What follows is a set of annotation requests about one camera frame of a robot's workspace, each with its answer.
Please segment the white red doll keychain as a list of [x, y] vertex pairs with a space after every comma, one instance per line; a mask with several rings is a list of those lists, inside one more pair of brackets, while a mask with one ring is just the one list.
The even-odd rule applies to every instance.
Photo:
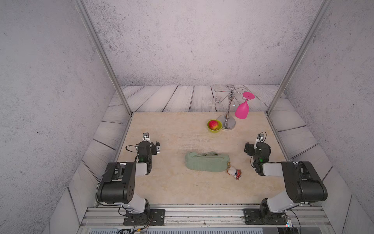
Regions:
[[228, 169], [227, 169], [227, 173], [231, 176], [233, 176], [236, 180], [239, 180], [242, 176], [242, 172], [240, 169], [236, 169], [235, 167], [233, 166], [230, 166]]

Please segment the green corduroy bag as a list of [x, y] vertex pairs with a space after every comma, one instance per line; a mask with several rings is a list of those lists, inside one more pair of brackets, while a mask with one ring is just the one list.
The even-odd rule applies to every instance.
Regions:
[[230, 167], [230, 158], [216, 152], [190, 152], [185, 155], [185, 166], [194, 171], [223, 172]]

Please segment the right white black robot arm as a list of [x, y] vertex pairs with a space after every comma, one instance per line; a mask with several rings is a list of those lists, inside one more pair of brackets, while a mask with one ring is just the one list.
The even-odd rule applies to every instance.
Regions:
[[244, 152], [253, 159], [252, 167], [260, 176], [283, 178], [285, 190], [262, 200], [258, 209], [244, 209], [247, 225], [285, 225], [286, 211], [306, 203], [325, 201], [328, 192], [309, 161], [270, 162], [271, 147], [265, 142], [246, 143]]

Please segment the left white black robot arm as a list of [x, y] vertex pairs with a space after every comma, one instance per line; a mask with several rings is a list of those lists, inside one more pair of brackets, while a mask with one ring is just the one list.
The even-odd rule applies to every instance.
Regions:
[[135, 149], [134, 161], [108, 163], [96, 191], [96, 201], [124, 209], [124, 224], [145, 225], [151, 221], [151, 209], [149, 202], [135, 193], [135, 179], [150, 174], [153, 156], [160, 153], [160, 143], [144, 140]]

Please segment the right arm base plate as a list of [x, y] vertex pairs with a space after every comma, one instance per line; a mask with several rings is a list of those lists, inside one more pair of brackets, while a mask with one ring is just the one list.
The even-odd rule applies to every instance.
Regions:
[[243, 216], [246, 225], [286, 225], [288, 223], [285, 214], [260, 209], [243, 209]]

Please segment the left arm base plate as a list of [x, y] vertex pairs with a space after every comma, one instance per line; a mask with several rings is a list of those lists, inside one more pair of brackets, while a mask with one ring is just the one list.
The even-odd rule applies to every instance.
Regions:
[[163, 226], [165, 221], [165, 209], [146, 209], [143, 213], [126, 213], [124, 226]]

